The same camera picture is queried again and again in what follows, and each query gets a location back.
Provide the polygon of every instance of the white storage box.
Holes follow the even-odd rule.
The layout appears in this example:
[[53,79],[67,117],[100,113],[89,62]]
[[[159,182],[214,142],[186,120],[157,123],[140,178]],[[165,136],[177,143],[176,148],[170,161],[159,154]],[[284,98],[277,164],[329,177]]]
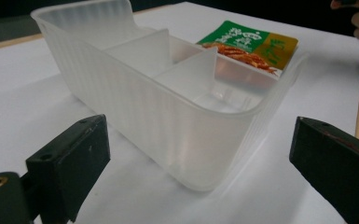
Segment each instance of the white storage box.
[[32,13],[70,91],[185,186],[216,188],[265,134],[294,82],[138,27],[128,0]]

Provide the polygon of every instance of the packet label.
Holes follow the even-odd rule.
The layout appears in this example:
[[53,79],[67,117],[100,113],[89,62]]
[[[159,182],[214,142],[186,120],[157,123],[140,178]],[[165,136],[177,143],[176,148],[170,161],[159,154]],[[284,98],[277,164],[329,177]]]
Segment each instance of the packet label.
[[220,54],[279,77],[289,64],[297,43],[298,40],[290,36],[224,21],[197,44],[205,48],[217,47]]

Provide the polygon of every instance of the plastic container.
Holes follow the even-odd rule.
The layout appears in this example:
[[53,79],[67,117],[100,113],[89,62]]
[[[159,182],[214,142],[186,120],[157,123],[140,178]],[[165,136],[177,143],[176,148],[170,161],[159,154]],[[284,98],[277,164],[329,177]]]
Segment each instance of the plastic container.
[[252,153],[298,73],[138,27],[128,0],[32,13],[70,91],[185,186],[215,189]]

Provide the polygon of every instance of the table surface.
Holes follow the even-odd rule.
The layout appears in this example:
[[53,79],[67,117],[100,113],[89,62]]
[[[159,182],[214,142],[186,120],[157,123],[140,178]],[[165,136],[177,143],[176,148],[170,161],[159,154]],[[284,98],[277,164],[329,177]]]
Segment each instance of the table surface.
[[[342,224],[336,210],[288,160],[297,116],[355,134],[359,40],[191,3],[134,15],[196,43],[223,21],[290,35],[310,54],[259,148],[219,193],[186,189],[108,126],[112,160],[76,223]],[[67,89],[43,38],[0,48],[0,172],[26,173],[24,161],[74,122],[94,113]]]

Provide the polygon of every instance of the snack package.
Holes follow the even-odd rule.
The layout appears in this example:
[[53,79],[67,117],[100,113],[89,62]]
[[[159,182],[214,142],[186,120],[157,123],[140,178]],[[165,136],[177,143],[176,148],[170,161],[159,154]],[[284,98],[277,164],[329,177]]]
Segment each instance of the snack package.
[[298,40],[290,36],[224,21],[197,44],[205,48],[217,47],[220,54],[280,77],[290,62],[297,43]]

